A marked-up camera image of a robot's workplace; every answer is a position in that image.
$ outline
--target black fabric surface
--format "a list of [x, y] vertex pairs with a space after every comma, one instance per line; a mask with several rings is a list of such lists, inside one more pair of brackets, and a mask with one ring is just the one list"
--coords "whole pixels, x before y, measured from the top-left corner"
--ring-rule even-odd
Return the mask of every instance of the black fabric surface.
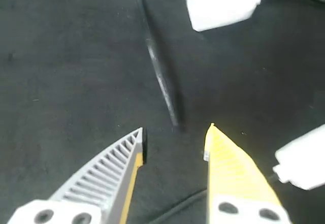
[[[171, 127], [135, 0], [0, 0], [1, 223], [140, 126], [148, 160], [128, 223], [206, 187], [210, 122], [266, 175], [278, 148], [325, 123], [324, 6], [274, 0], [247, 21], [197, 33], [185, 0], [146, 2], [178, 78], [184, 132]], [[325, 223], [324, 186], [273, 187], [293, 223]], [[166, 223], [205, 223], [205, 214], [202, 200]]]

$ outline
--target dark tabletop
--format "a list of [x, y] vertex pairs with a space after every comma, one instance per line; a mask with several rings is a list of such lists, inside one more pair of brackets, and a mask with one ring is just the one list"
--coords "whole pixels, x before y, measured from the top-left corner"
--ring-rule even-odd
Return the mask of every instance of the dark tabletop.
[[[171, 126], [135, 0], [0, 0], [1, 223], [140, 126], [148, 161], [128, 223], [206, 187], [210, 122], [266, 175], [278, 148], [325, 123], [324, 6], [273, 1], [197, 33], [185, 0], [146, 2], [181, 91], [183, 132]], [[272, 186], [295, 224], [325, 223], [324, 186]], [[201, 200], [166, 223], [205, 223], [205, 213]]]

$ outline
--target mounting hole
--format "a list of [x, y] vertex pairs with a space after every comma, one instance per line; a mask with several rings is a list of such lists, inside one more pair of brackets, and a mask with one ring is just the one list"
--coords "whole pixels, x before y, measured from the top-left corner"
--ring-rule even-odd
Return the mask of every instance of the mounting hole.
[[34, 222], [37, 224], [47, 223], [53, 215], [53, 210], [42, 210], [35, 216]]
[[269, 220], [279, 220], [280, 217], [277, 213], [270, 209], [262, 209], [259, 211], [259, 215], [265, 219]]
[[219, 210], [228, 214], [238, 214], [238, 208], [228, 202], [221, 203], [219, 205]]
[[72, 220], [72, 224], [89, 224], [91, 222], [91, 215], [88, 213], [81, 213]]

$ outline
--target white cap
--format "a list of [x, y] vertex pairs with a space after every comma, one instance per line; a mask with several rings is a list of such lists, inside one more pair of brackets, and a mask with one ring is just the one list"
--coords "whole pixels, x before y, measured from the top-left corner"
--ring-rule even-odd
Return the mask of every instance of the white cap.
[[277, 150], [279, 165], [273, 168], [283, 183], [313, 189], [325, 183], [325, 125], [291, 141]]

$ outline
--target white object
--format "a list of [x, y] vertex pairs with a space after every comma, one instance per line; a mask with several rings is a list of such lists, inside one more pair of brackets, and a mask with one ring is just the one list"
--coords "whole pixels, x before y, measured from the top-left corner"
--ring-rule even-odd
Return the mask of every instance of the white object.
[[261, 0], [186, 0], [192, 28], [204, 31], [248, 19]]
[[325, 125], [291, 141], [277, 150], [279, 165], [273, 168], [279, 180], [305, 189], [325, 183]]

